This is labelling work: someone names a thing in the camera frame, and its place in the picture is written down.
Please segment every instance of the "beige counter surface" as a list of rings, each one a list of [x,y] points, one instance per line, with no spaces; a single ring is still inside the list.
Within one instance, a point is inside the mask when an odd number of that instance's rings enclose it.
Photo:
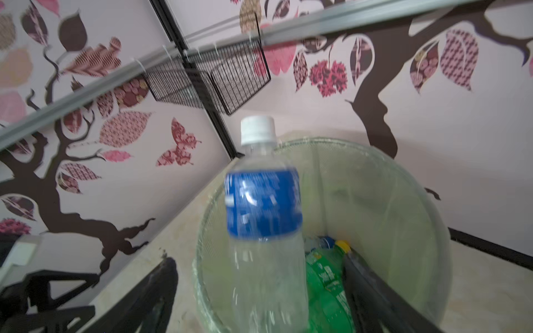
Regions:
[[[215,177],[91,302],[94,320],[109,310],[166,255],[177,264],[177,286],[167,332],[200,333],[192,261],[200,221],[211,195],[234,162]],[[451,242],[453,284],[442,329],[447,333],[517,333],[533,328],[533,272]]]

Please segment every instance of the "metal rail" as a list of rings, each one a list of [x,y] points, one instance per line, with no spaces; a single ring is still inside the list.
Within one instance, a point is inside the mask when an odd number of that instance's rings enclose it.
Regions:
[[[260,33],[262,44],[268,46],[475,1],[479,0],[357,0],[266,27]],[[256,31],[249,35],[241,34],[217,42],[216,47],[222,48],[256,38],[259,38]],[[214,50],[215,45],[209,44],[193,50],[186,50],[184,53],[195,55]],[[18,123],[8,126],[0,131],[0,150],[143,73],[145,69],[167,61],[169,55],[172,58],[180,56],[180,51],[174,44],[166,47],[166,50],[162,47],[160,50],[140,58],[139,63],[132,62],[125,65],[76,92],[43,107],[39,112],[32,113]]]

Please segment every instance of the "blue bottle label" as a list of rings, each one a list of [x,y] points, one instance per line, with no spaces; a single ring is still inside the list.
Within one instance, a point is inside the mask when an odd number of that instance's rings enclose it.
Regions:
[[[230,172],[224,186],[231,236],[259,239],[288,234],[302,225],[296,169]]]

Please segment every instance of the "bottle neck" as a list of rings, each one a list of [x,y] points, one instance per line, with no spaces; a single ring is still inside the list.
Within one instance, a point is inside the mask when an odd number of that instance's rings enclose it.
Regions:
[[[274,154],[276,142],[252,143],[244,146],[246,156],[267,156]]]

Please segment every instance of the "wall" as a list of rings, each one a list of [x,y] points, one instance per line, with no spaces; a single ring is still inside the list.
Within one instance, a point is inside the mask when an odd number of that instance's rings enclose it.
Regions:
[[[31,1],[0,1],[2,126],[168,43],[148,1]],[[41,269],[101,274],[70,303],[87,304],[227,165],[204,110],[156,102],[145,84],[0,153],[0,231],[42,235],[4,284]],[[53,296],[66,288],[52,285]]]
[[[170,3],[187,34],[242,8],[260,10],[263,26],[332,5]],[[217,10],[202,15],[207,6]],[[278,135],[371,144],[436,193],[449,227],[533,255],[532,16],[531,1],[488,1],[267,48],[272,82],[224,120],[238,148],[240,120],[260,113],[274,116]]]

